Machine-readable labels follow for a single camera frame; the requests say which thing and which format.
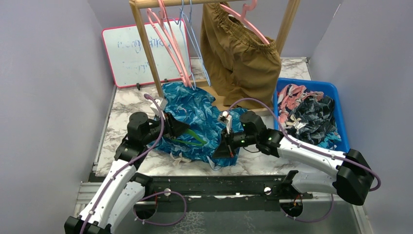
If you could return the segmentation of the green hanger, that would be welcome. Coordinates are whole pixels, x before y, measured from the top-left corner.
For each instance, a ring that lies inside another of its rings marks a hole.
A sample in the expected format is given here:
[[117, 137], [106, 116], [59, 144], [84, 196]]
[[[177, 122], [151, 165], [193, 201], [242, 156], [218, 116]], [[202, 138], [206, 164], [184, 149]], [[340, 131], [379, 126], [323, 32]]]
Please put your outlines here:
[[162, 138], [168, 144], [173, 145], [173, 146], [202, 147], [208, 143], [207, 140], [204, 140], [201, 136], [199, 136], [195, 131], [191, 129], [185, 130], [179, 136], [163, 135]]

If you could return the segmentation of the dark blue patterned shorts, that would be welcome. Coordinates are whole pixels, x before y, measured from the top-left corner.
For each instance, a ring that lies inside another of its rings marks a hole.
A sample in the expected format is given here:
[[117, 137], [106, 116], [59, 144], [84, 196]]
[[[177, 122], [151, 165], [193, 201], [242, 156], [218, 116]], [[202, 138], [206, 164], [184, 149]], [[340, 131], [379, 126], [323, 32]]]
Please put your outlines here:
[[235, 165], [239, 150], [235, 151], [233, 158], [212, 157], [220, 144], [221, 131], [225, 128], [218, 121], [220, 110], [212, 105], [215, 97], [203, 89], [192, 90], [179, 82], [166, 83], [162, 89], [168, 101], [165, 111], [172, 113], [176, 120], [189, 124], [190, 129], [208, 143], [202, 147], [173, 146], [161, 138], [155, 149], [191, 161], [203, 161], [215, 169]]

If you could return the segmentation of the pink patterned shorts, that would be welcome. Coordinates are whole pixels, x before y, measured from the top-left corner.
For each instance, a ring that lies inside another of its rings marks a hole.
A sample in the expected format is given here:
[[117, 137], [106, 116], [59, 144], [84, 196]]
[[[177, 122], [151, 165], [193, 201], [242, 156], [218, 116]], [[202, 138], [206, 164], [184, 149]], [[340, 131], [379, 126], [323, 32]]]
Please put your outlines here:
[[304, 85], [288, 84], [277, 96], [277, 109], [279, 122], [283, 127], [286, 126], [288, 116], [291, 111], [295, 110], [305, 99], [315, 98], [320, 101], [324, 96], [322, 91], [310, 91]]

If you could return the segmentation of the pink plastic hanger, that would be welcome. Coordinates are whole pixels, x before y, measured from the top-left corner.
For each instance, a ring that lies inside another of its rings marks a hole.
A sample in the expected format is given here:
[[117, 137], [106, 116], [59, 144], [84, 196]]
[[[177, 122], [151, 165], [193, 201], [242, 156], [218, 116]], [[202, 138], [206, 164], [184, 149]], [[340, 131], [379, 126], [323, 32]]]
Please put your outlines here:
[[174, 52], [174, 50], [171, 46], [170, 41], [168, 40], [167, 36], [165, 35], [165, 29], [169, 30], [169, 27], [167, 25], [166, 20], [164, 20], [164, 21], [161, 20], [161, 17], [160, 17], [160, 14], [159, 14], [160, 11], [159, 11], [158, 14], [156, 14], [152, 11], [151, 8], [148, 8], [146, 10], [146, 12], [147, 12], [147, 16], [148, 16], [150, 25], [153, 27], [153, 29], [155, 30], [155, 32], [158, 35], [159, 39], [162, 41], [165, 49], [167, 50], [169, 56], [171, 57], [173, 63], [175, 64], [175, 67], [178, 71], [178, 69], [180, 68], [178, 59], [177, 59], [176, 54], [175, 54], [175, 52]]

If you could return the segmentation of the grey camo shorts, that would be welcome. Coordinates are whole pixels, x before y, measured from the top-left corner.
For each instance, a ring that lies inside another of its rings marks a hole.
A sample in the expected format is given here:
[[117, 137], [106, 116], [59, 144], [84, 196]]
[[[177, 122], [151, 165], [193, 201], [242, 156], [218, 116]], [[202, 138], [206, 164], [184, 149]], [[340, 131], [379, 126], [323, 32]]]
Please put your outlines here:
[[309, 97], [290, 112], [284, 129], [298, 140], [318, 145], [329, 132], [338, 132], [334, 108], [335, 101], [329, 96], [320, 101]]

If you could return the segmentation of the thin pink wire hanger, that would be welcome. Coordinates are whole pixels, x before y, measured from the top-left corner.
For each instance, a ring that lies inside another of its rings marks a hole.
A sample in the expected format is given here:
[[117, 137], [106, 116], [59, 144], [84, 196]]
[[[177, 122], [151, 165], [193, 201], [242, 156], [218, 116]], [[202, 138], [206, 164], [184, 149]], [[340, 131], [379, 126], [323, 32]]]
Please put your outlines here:
[[168, 15], [167, 15], [167, 11], [166, 11], [164, 1], [159, 0], [158, 3], [159, 3], [159, 7], [160, 7], [160, 13], [159, 14], [160, 14], [161, 20], [162, 21], [166, 20], [167, 25], [169, 27], [169, 30], [165, 29], [165, 35], [167, 36], [168, 40], [170, 41], [171, 46], [172, 46], [172, 48], [173, 48], [173, 50], [176, 54], [176, 57], [178, 59], [179, 66], [180, 66], [178, 71], [181, 75], [182, 82], [185, 86], [189, 86], [189, 83], [190, 83], [189, 75], [186, 71], [185, 64], [184, 64], [184, 61], [183, 61], [183, 57], [182, 57], [179, 45], [177, 43], [175, 34], [172, 31], [171, 24], [170, 24], [169, 19], [168, 19]]

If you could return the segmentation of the light blue shark shorts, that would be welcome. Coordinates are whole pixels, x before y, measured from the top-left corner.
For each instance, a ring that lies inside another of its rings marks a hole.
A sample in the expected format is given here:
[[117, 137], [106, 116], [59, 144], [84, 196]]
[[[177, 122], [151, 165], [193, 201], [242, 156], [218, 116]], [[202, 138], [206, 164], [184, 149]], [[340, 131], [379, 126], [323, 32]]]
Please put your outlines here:
[[324, 140], [319, 145], [325, 149], [335, 150], [341, 142], [340, 134], [337, 131], [333, 131], [326, 134]]

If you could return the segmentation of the light blue wire hanger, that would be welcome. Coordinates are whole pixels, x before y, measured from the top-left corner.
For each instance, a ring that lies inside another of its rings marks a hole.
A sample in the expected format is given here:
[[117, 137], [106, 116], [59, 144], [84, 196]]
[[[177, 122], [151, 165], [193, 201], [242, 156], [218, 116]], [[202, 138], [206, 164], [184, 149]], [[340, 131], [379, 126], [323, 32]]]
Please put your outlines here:
[[188, 35], [187, 35], [187, 28], [186, 28], [186, 23], [185, 20], [183, 19], [183, 15], [184, 15], [184, 0], [181, 0], [181, 7], [180, 7], [180, 13], [179, 13], [179, 18], [178, 19], [174, 19], [173, 21], [175, 22], [175, 24], [177, 24], [179, 26], [180, 32], [182, 37], [185, 39], [184, 41], [184, 48], [185, 48], [185, 52], [187, 53], [187, 58], [188, 58], [188, 67], [189, 67], [189, 80], [191, 83], [191, 88], [192, 90], [196, 89], [196, 81], [194, 78], [194, 74], [192, 72], [191, 69], [191, 61], [190, 61], [190, 53], [189, 53], [189, 45], [188, 45]]

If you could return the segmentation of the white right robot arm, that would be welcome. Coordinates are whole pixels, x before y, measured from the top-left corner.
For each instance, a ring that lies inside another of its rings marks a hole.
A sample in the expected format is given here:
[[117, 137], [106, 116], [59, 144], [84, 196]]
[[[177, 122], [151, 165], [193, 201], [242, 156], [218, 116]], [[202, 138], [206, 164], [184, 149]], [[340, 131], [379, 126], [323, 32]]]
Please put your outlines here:
[[218, 121], [225, 128], [214, 158], [232, 158], [239, 148], [255, 145], [265, 155], [298, 161], [318, 170], [317, 173], [290, 173], [290, 180], [281, 185], [286, 198], [320, 192], [338, 195], [350, 204], [361, 206], [372, 191], [374, 173], [357, 150], [334, 151], [305, 143], [280, 130], [267, 128], [262, 118], [252, 111], [241, 115], [241, 132], [232, 130], [232, 116], [228, 111], [220, 113]]

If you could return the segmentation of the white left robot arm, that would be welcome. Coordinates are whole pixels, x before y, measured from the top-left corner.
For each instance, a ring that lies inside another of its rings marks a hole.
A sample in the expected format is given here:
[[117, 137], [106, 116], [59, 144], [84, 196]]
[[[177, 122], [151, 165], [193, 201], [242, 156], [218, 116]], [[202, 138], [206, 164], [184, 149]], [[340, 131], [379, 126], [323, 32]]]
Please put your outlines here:
[[171, 113], [162, 112], [157, 120], [144, 112], [133, 113], [109, 173], [84, 210], [68, 217], [65, 233], [112, 234], [136, 202], [153, 194], [152, 178], [138, 173], [146, 155], [163, 136], [177, 138], [189, 128]]

